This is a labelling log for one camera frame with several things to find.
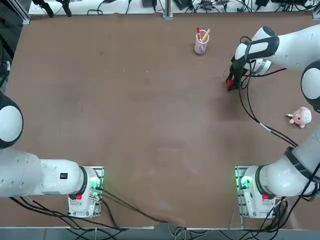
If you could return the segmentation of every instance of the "pink cup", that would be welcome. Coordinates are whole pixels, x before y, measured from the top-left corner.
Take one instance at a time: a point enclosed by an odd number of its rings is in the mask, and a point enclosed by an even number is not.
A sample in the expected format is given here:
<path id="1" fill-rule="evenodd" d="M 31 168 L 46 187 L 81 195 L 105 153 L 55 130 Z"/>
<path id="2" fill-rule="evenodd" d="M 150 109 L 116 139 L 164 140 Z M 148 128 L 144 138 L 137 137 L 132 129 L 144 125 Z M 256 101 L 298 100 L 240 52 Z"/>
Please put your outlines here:
<path id="1" fill-rule="evenodd" d="M 201 38 L 206 34 L 206 30 L 200 30 L 200 36 Z M 205 53 L 206 48 L 207 48 L 207 44 L 209 41 L 209 34 L 208 36 L 205 38 L 204 42 L 201 42 L 198 39 L 198 34 L 195 35 L 195 44 L 194 44 L 194 51 L 196 54 L 202 55 Z"/>

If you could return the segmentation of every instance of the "brown table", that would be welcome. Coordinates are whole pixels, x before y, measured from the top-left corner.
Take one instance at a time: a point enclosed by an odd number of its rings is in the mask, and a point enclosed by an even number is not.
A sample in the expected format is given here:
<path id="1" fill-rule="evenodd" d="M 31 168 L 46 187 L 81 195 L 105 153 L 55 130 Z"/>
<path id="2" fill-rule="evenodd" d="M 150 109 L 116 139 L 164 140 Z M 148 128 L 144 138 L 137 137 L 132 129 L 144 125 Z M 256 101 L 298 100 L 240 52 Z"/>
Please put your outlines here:
<path id="1" fill-rule="evenodd" d="M 226 91 L 224 71 L 242 35 L 253 36 L 263 25 L 279 35 L 316 23 L 306 13 L 34 19 L 23 27 L 8 85 L 25 120 L 15 148 L 105 166 L 104 185 L 154 217 L 190 228 L 228 228 L 234 167 L 272 163 L 287 144 L 246 116 L 238 93 Z M 203 56 L 193 52 L 196 26 L 211 29 Z M 300 77 L 287 70 L 250 85 L 256 115 L 298 143 L 320 120 L 314 114 L 298 129 L 284 118 L 308 106 Z M 65 196 L 36 199 L 67 212 Z M 8 199 L 0 203 L 2 227 L 64 226 Z M 154 224 L 112 201 L 110 207 L 120 226 Z M 94 220 L 110 223 L 102 214 Z M 319 214 L 318 202 L 301 202 L 286 227 L 319 229 L 312 220 Z M 238 208 L 232 227 L 241 227 Z"/>

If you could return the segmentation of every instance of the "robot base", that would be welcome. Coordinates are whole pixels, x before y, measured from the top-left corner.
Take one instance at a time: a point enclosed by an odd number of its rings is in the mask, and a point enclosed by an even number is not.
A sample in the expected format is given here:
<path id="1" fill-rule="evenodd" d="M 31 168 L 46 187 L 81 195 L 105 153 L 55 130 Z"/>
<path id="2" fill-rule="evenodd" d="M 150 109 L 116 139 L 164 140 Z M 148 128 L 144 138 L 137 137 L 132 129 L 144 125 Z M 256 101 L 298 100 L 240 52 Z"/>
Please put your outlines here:
<path id="1" fill-rule="evenodd" d="M 255 181 L 257 169 L 258 166 L 235 167 L 241 220 L 242 217 L 251 219 L 265 219 L 269 211 L 275 206 L 276 203 L 276 198 L 263 199 L 263 196 L 258 191 Z M 268 216 L 269 219 L 273 217 L 274 212 Z"/>
<path id="2" fill-rule="evenodd" d="M 100 196 L 102 192 L 93 187 L 103 187 L 104 167 L 83 166 L 87 174 L 87 185 L 84 193 L 76 199 L 68 197 L 69 215 L 78 218 L 94 218 L 101 215 Z"/>

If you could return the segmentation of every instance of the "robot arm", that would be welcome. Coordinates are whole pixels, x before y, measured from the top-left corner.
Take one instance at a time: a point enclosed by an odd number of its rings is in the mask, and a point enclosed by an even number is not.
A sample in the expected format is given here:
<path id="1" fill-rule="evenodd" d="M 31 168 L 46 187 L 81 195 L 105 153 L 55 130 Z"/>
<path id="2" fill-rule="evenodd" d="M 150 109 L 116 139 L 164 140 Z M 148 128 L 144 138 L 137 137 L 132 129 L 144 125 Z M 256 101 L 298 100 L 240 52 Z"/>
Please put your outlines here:
<path id="1" fill-rule="evenodd" d="M 320 25 L 275 36 L 262 27 L 252 40 L 240 43 L 230 68 L 233 89 L 237 89 L 247 70 L 263 75 L 271 65 L 302 70 L 301 91 L 315 111 L 320 112 Z M 265 218 L 275 196 L 292 197 L 319 191 L 320 172 L 313 177 L 320 162 L 320 127 L 303 144 L 288 148 L 284 155 L 269 165 L 249 166 L 241 185 L 250 218 Z"/>
<path id="2" fill-rule="evenodd" d="M 68 195 L 69 214 L 83 218 L 99 216 L 100 191 L 93 186 L 102 186 L 103 168 L 79 166 L 66 159 L 39 159 L 12 149 L 23 125 L 18 105 L 0 91 L 0 198 Z"/>
<path id="3" fill-rule="evenodd" d="M 240 43 L 232 59 L 233 88 L 237 89 L 243 69 L 250 65 L 255 75 L 264 74 L 271 63 L 287 69 L 302 70 L 301 91 L 315 111 L 320 111 L 320 25 L 275 36 L 262 27 L 252 41 Z"/>

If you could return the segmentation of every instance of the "yellow pencil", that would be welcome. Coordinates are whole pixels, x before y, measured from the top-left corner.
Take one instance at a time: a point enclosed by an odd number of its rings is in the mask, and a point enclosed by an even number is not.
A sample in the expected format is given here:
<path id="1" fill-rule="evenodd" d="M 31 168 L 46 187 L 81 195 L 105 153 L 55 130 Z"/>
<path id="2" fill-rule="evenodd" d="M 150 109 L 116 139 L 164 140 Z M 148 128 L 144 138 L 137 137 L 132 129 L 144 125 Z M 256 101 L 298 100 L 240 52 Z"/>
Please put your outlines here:
<path id="1" fill-rule="evenodd" d="M 205 41 L 206 37 L 208 36 L 208 34 L 210 33 L 210 28 L 208 29 L 208 31 L 206 31 L 206 33 L 203 35 L 202 37 L 202 42 Z"/>

